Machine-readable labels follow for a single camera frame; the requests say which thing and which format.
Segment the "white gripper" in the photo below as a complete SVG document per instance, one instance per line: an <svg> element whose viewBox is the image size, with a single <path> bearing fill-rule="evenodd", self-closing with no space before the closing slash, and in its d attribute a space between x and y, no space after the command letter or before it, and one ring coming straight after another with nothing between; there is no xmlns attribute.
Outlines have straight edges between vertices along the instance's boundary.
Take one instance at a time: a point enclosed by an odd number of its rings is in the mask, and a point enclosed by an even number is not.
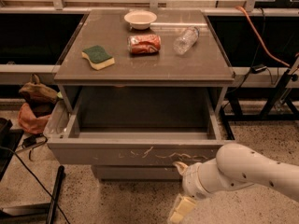
<svg viewBox="0 0 299 224"><path fill-rule="evenodd" d="M197 205L197 201L210 198L212 196L201 184L199 178L200 162L188 166L182 161L174 161L173 165L182 175L182 187L188 196L179 194L174 201L174 205L169 213L167 224L179 224Z"/></svg>

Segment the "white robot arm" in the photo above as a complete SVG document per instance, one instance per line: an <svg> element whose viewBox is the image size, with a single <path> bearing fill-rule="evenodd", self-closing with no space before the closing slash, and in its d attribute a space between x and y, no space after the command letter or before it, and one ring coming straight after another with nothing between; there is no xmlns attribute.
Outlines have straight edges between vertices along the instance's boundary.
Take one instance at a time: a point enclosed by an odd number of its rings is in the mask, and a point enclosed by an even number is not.
<svg viewBox="0 0 299 224"><path fill-rule="evenodd" d="M180 224L199 201L219 191L235 191L253 185L273 189L299 201L299 166L271 160L255 150L229 143L222 146L210 161L188 165L176 161L182 177L179 194L167 224Z"/></svg>

